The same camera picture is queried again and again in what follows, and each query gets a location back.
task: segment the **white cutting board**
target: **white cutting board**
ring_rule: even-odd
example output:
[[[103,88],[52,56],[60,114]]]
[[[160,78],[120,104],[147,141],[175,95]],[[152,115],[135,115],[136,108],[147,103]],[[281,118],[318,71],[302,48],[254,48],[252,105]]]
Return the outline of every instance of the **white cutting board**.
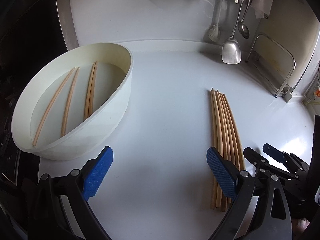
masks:
[[[290,87],[299,81],[312,57],[320,24],[305,0],[274,0],[268,19],[261,19],[257,34],[263,32],[279,42],[296,60],[296,69],[288,80]],[[292,67],[292,60],[276,44],[265,37],[258,39],[254,48],[285,78]]]

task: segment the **white wall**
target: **white wall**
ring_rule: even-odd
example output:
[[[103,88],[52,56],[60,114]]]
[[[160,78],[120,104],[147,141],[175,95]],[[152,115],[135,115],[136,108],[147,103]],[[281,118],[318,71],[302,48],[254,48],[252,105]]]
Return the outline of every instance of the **white wall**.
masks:
[[[95,42],[175,39],[210,42],[216,0],[70,0],[80,46]],[[231,34],[238,5],[226,0],[222,9],[220,44]],[[245,40],[236,31],[242,50],[248,51],[258,26],[249,8],[245,23],[251,33]]]

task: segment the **blue silicone brush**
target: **blue silicone brush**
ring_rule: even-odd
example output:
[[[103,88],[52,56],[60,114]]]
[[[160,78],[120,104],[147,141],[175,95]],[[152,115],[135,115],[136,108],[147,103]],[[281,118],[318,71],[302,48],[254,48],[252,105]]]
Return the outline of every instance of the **blue silicone brush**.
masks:
[[[106,146],[96,159],[89,160],[81,169],[81,172],[84,174],[82,195],[86,201],[97,193],[112,161],[112,149]]]

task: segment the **spoon handle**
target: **spoon handle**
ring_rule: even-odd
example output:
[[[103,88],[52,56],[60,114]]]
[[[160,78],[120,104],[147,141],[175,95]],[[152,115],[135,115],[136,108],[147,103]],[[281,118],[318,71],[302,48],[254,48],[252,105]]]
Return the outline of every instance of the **spoon handle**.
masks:
[[[247,14],[247,11],[248,11],[248,8],[249,8],[249,5],[250,5],[250,2],[251,2],[251,0],[248,0],[247,6],[246,6],[246,8],[245,8],[245,11],[244,11],[243,17],[242,17],[242,19],[241,19],[241,21],[240,21],[240,22],[243,22],[244,17],[245,17],[245,15]]]
[[[239,0],[239,3],[240,3],[240,6],[239,6],[238,17],[237,17],[235,26],[233,27],[233,31],[232,31],[232,34],[231,34],[230,38],[233,38],[233,36],[235,35],[236,28],[237,28],[238,21],[239,21],[239,17],[240,17],[241,7],[242,7],[242,4],[243,4],[243,0]]]

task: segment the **countertop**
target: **countertop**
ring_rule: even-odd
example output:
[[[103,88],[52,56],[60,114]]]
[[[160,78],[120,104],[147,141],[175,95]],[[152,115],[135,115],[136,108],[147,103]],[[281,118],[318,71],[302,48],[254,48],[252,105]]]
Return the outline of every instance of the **countertop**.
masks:
[[[85,156],[41,159],[39,168],[39,176],[64,176],[112,147],[113,164],[88,201],[111,238],[200,240],[214,232],[224,213],[209,209],[211,88],[226,94],[243,147],[262,151],[269,143],[310,163],[314,124],[307,109],[274,98],[244,62],[226,65],[219,55],[178,51],[133,52],[133,59],[128,109],[111,136]]]

